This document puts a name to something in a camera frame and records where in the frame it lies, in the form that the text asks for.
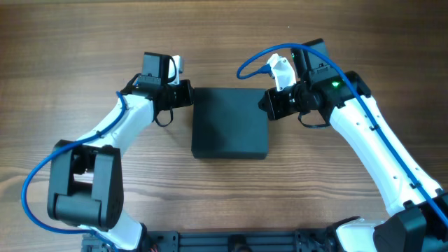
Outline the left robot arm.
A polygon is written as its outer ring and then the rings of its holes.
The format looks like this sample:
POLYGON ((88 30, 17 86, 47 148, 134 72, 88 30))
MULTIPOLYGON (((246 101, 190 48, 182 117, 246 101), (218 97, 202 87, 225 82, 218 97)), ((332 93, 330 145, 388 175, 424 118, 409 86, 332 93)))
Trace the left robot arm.
POLYGON ((113 251, 153 251, 146 226, 123 209, 122 157, 161 111, 193 104, 183 58, 145 52, 141 72, 118 91, 113 110, 77 141, 53 148, 47 212, 113 251))

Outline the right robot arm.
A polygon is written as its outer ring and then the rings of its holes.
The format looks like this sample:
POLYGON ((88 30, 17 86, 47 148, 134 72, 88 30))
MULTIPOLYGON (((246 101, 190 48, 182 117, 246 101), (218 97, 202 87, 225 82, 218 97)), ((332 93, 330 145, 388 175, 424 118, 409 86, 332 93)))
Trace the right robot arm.
POLYGON ((274 80, 259 101, 270 120, 318 111, 323 126, 353 148, 374 181, 386 220, 348 218, 325 233, 327 251, 446 251, 447 192, 413 159, 382 116, 361 77, 343 71, 316 39, 290 43, 290 58, 265 49, 259 70, 274 80))

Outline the dark green lidded box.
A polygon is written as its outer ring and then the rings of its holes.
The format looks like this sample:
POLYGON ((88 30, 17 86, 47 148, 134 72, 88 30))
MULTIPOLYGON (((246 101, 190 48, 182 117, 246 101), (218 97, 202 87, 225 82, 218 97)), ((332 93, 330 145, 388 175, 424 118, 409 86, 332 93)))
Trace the dark green lidded box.
POLYGON ((263 89, 195 89, 191 151, 197 159, 262 160, 269 153, 263 89))

